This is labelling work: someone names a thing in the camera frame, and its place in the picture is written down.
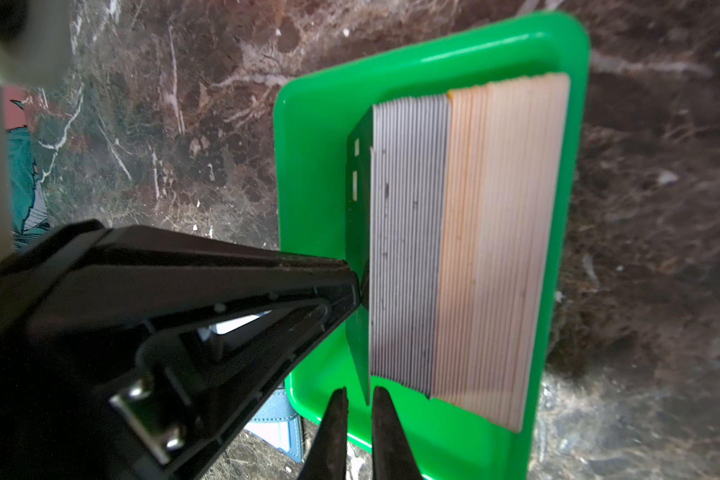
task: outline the stack of cards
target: stack of cards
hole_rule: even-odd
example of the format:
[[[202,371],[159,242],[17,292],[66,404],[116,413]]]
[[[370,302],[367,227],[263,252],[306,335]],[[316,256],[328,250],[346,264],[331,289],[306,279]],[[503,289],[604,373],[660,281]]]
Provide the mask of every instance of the stack of cards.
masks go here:
[[[371,375],[522,429],[569,90],[546,74],[403,98],[352,133]]]

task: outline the green plastic tray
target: green plastic tray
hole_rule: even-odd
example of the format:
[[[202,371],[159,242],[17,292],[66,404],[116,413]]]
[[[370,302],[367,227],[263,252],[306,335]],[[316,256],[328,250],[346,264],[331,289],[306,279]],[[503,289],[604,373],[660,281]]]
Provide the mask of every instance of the green plastic tray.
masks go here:
[[[286,252],[343,259],[347,136],[372,105],[521,75],[566,72],[570,76],[570,103],[522,432],[514,434],[440,400],[427,400],[389,380],[371,380],[372,388],[384,386],[392,395],[426,477],[525,478],[588,63],[589,42],[581,25],[566,14],[541,13],[316,72],[290,82],[278,96],[275,153],[280,247]],[[355,313],[367,314],[362,307]],[[343,386],[349,398],[348,436],[370,451],[371,407],[363,398],[344,325],[288,376],[286,390],[298,413],[320,422],[331,393]]]

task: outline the teal fabric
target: teal fabric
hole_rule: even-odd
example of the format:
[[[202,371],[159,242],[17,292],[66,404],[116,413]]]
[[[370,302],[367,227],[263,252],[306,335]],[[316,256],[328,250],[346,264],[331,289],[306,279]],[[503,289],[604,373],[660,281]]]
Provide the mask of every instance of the teal fabric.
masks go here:
[[[50,229],[41,177],[32,156],[30,132],[26,127],[8,131],[8,160],[14,247],[19,249]]]

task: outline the brown marble surface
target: brown marble surface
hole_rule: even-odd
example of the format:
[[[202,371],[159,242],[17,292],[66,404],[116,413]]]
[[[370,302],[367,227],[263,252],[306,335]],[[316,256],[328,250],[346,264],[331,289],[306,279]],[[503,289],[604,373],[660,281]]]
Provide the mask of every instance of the brown marble surface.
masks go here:
[[[28,102],[52,222],[278,247],[290,78],[534,9],[593,44],[529,478],[720,478],[720,1],[75,0]],[[314,426],[306,426],[310,435]],[[348,478],[369,478],[353,450]],[[295,478],[241,434],[206,478]]]

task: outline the metal screw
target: metal screw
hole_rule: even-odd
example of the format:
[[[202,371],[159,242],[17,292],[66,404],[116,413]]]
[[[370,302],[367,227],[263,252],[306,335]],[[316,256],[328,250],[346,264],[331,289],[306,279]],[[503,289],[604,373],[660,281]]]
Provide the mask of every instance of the metal screw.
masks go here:
[[[164,431],[160,436],[160,443],[164,445],[166,450],[173,452],[184,446],[184,427],[181,425],[172,425]]]
[[[131,400],[142,400],[152,393],[152,380],[141,377],[128,387],[128,398]]]

